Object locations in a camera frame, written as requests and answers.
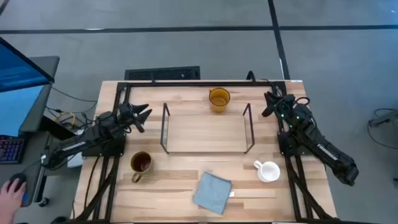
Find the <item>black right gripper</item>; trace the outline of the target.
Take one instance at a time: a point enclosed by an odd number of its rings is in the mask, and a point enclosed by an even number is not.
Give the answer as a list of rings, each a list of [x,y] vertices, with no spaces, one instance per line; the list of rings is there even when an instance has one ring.
[[[267,107],[262,112],[263,117],[268,117],[274,113],[278,118],[282,118],[285,114],[289,114],[293,108],[295,97],[294,95],[279,95],[278,93],[272,93],[267,91],[264,93]]]

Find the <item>grey-blue folded cloth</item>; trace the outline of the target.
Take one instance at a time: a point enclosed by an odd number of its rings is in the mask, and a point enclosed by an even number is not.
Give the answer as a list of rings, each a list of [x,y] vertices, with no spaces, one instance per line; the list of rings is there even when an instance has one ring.
[[[224,213],[232,182],[212,173],[204,172],[198,188],[193,195],[193,203],[213,213]]]

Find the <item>brown ceramic mug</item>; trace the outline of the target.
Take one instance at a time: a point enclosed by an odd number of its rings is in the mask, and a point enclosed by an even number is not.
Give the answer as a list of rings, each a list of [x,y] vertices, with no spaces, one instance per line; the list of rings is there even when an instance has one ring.
[[[151,172],[153,167],[153,159],[148,152],[139,151],[131,158],[131,169],[133,176],[131,178],[133,183],[138,183],[145,174]]]

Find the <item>dark grey workstation desk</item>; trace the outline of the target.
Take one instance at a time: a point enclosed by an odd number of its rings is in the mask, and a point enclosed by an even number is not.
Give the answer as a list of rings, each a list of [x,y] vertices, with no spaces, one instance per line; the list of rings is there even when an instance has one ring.
[[[22,137],[25,139],[24,152],[20,164],[0,164],[0,188],[14,174],[23,172],[27,182],[22,199],[22,206],[28,207],[37,193],[38,178],[44,171],[40,167],[41,151],[47,145],[50,133],[40,130],[44,110],[49,98],[51,86],[45,85],[31,107],[27,118],[22,124]]]

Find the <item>black backlit keyboard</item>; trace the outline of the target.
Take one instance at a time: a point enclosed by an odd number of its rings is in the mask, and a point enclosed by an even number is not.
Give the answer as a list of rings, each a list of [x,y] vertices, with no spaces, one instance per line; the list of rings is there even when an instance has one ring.
[[[20,164],[25,139],[0,135],[0,164]]]

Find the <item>person's hand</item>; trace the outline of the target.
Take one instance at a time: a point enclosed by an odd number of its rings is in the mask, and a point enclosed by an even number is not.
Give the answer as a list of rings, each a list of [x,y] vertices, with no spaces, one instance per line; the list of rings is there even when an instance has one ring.
[[[9,180],[4,183],[0,190],[0,224],[13,224],[14,217],[21,207],[22,199],[26,189],[26,183],[22,182],[19,190],[16,190],[19,179],[13,183]]]

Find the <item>tilted computer monitor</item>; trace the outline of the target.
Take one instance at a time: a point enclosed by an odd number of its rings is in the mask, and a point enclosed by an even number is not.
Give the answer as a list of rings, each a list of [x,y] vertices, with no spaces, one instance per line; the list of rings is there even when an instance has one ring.
[[[0,92],[48,85],[54,81],[47,72],[0,37]]]

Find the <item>white ceramic mug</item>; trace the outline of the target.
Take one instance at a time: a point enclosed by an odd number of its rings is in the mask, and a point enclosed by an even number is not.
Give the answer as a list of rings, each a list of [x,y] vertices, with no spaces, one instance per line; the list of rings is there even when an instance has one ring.
[[[280,168],[275,162],[254,161],[254,167],[257,169],[257,176],[262,182],[268,183],[279,179]]]

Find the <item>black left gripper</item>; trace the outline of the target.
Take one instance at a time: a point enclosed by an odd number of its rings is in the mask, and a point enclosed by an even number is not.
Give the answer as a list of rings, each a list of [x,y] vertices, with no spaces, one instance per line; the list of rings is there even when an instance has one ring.
[[[152,113],[152,109],[147,109],[148,106],[148,104],[133,105],[128,101],[124,102],[118,108],[118,121],[125,125],[125,127],[130,127],[133,124],[140,133],[143,133],[144,128],[142,125]]]

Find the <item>amber glass mug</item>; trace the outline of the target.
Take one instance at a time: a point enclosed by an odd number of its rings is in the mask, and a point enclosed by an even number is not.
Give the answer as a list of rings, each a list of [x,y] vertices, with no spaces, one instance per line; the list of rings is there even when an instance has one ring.
[[[214,88],[209,90],[208,96],[210,102],[210,110],[214,113],[223,113],[230,102],[231,96],[227,89]]]

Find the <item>white box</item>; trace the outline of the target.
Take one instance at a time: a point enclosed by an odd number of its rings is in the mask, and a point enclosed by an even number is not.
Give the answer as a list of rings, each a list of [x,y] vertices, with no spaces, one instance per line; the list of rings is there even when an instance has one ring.
[[[68,168],[80,167],[82,165],[83,165],[83,157],[80,152],[75,155],[68,156],[68,159],[67,159],[67,167]]]

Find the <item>black ventilated box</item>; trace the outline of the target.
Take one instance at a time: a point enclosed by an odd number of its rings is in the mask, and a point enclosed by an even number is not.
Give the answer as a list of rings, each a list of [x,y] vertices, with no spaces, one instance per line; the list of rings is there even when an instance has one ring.
[[[125,80],[200,80],[199,66],[125,70]]]

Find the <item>grey floor stand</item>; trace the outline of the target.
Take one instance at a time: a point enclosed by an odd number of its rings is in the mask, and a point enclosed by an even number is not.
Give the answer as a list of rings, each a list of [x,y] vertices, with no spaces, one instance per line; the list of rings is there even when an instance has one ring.
[[[378,111],[387,111],[387,113],[379,116],[377,114]],[[398,126],[398,109],[379,108],[374,110],[374,115],[376,116],[376,118],[369,120],[370,127],[377,127],[383,123],[392,123]]]

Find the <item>black computer mouse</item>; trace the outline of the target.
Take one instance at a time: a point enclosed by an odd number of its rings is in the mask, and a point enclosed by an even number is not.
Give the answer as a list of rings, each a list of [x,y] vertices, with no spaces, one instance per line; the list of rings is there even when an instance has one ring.
[[[27,177],[23,172],[16,173],[9,179],[7,193],[11,192],[13,196],[18,196],[21,206],[24,207],[26,201]]]

